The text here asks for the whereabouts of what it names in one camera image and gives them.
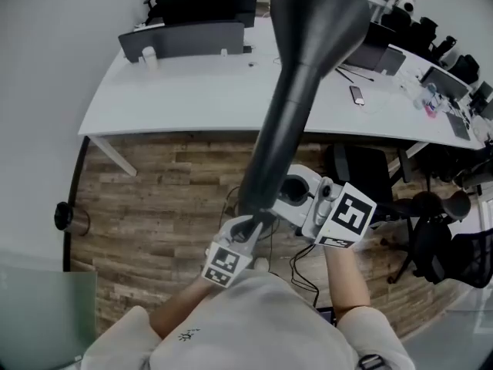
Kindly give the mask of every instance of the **printed logo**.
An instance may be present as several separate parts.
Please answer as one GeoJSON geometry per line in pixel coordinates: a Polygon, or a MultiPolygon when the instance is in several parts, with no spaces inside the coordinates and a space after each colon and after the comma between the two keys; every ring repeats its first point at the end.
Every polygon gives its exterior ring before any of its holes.
{"type": "Polygon", "coordinates": [[[195,335],[195,331],[200,331],[200,329],[189,329],[186,331],[186,333],[182,333],[181,335],[178,336],[179,341],[190,341],[192,336],[195,335]]]}
{"type": "Polygon", "coordinates": [[[345,193],[339,203],[332,220],[346,229],[360,235],[368,217],[371,215],[372,206],[345,193]]]}

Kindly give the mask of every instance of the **black cable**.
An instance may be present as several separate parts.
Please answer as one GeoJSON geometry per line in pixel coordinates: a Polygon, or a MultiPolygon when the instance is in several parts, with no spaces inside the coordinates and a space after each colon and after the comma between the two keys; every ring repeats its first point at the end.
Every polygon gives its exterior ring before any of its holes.
{"type": "Polygon", "coordinates": [[[272,240],[273,240],[274,233],[275,233],[275,231],[274,231],[274,225],[272,225],[272,226],[270,227],[270,253],[269,253],[269,270],[267,270],[267,271],[270,271],[270,264],[271,264],[271,262],[272,262],[272,240]]]}
{"type": "Polygon", "coordinates": [[[351,74],[355,75],[355,76],[358,76],[358,77],[361,77],[361,78],[365,78],[367,79],[368,81],[370,82],[374,82],[374,79],[373,78],[368,78],[368,77],[365,77],[365,76],[362,76],[361,74],[358,74],[357,72],[354,72],[354,71],[351,71],[351,70],[348,70],[348,69],[345,69],[344,67],[337,67],[337,69],[340,69],[340,70],[344,70],[344,71],[347,71],[347,72],[350,72],[351,74]]]}
{"type": "Polygon", "coordinates": [[[272,230],[272,233],[268,233],[267,235],[263,236],[263,237],[259,237],[258,241],[262,241],[262,240],[265,240],[266,238],[268,238],[269,236],[272,236],[274,233],[277,232],[277,229],[279,229],[279,226],[280,226],[280,219],[277,218],[277,226],[276,226],[276,229],[272,230]]]}
{"type": "Polygon", "coordinates": [[[344,74],[343,72],[341,72],[337,67],[335,69],[336,72],[338,72],[339,74],[341,74],[345,79],[347,79],[349,82],[353,83],[354,84],[354,81],[349,78],[348,76],[346,76],[346,74],[344,74]]]}
{"type": "Polygon", "coordinates": [[[219,227],[217,228],[217,230],[221,230],[221,226],[223,226],[223,216],[224,216],[224,211],[226,211],[226,206],[228,205],[228,200],[230,199],[230,196],[231,194],[233,193],[233,191],[235,191],[236,189],[238,189],[240,187],[240,185],[238,185],[237,187],[234,187],[232,190],[230,190],[230,192],[226,195],[226,199],[224,199],[224,205],[223,205],[223,209],[221,210],[221,216],[219,218],[219,227]]]}
{"type": "Polygon", "coordinates": [[[311,281],[308,281],[303,275],[300,274],[296,267],[296,262],[300,260],[303,257],[306,257],[313,249],[315,248],[315,245],[311,244],[302,249],[300,252],[298,252],[296,255],[294,255],[290,259],[290,266],[291,266],[291,284],[294,286],[297,286],[301,289],[304,289],[305,291],[313,292],[315,293],[315,299],[314,299],[314,304],[313,306],[317,306],[317,301],[318,301],[318,296],[320,294],[320,290],[318,287],[313,284],[311,281]],[[296,275],[302,279],[302,281],[299,281],[295,278],[295,273],[296,275]]]}

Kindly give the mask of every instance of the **computer monitor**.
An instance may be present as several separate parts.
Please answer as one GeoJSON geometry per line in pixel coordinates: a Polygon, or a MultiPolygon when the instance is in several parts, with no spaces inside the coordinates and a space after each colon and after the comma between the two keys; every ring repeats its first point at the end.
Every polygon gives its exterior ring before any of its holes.
{"type": "Polygon", "coordinates": [[[421,79],[421,86],[433,83],[438,93],[452,100],[460,100],[468,93],[468,87],[453,75],[431,67],[421,79]]]}
{"type": "Polygon", "coordinates": [[[492,93],[493,88],[487,82],[483,82],[476,92],[471,93],[471,98],[482,98],[484,100],[488,100],[492,93]]]}
{"type": "Polygon", "coordinates": [[[479,115],[483,118],[493,120],[493,100],[479,112],[479,115]]]}
{"type": "Polygon", "coordinates": [[[154,9],[166,25],[237,20],[251,28],[256,7],[257,0],[156,0],[154,9]]]}
{"type": "Polygon", "coordinates": [[[395,31],[371,22],[363,43],[344,61],[350,66],[375,70],[388,45],[393,43],[395,31]]]}

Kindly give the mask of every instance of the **wooden floor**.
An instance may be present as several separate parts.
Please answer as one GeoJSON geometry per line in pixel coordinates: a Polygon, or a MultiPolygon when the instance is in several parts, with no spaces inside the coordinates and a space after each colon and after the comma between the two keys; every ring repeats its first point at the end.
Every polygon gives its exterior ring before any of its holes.
{"type": "MultiPolygon", "coordinates": [[[[72,236],[71,253],[74,271],[98,272],[99,333],[134,305],[155,308],[200,272],[225,197],[240,184],[253,149],[253,141],[211,143],[188,134],[118,136],[110,142],[138,176],[129,177],[98,148],[89,147],[77,204],[88,211],[92,225],[87,236],[72,236]]],[[[326,146],[303,143],[297,161],[323,173],[326,146]]],[[[395,157],[393,149],[385,151],[389,160],[395,157]]],[[[394,187],[394,195],[410,197],[424,189],[423,177],[415,173],[412,183],[401,181],[394,187]]],[[[433,183],[433,190],[446,195],[455,188],[433,183]]],[[[236,191],[229,205],[235,200],[236,191]]],[[[441,312],[462,289],[450,280],[434,286],[411,272],[399,284],[388,285],[387,276],[404,259],[404,254],[379,244],[382,237],[392,236],[393,228],[369,233],[356,251],[373,306],[404,336],[441,312]]],[[[305,246],[281,224],[273,238],[272,271],[289,281],[289,259],[305,246]]],[[[269,257],[269,239],[259,243],[256,252],[269,257]]],[[[329,305],[321,249],[301,260],[298,269],[320,288],[318,306],[329,305]]],[[[313,293],[297,291],[309,301],[314,298],[313,293]]]]}

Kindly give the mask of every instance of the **smartphone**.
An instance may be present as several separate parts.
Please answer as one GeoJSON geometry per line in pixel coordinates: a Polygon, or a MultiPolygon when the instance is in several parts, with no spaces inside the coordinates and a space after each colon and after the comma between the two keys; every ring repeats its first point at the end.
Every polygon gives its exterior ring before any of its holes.
{"type": "Polygon", "coordinates": [[[363,95],[361,94],[361,89],[357,86],[350,86],[351,95],[353,95],[354,103],[359,106],[364,106],[363,95]]]}

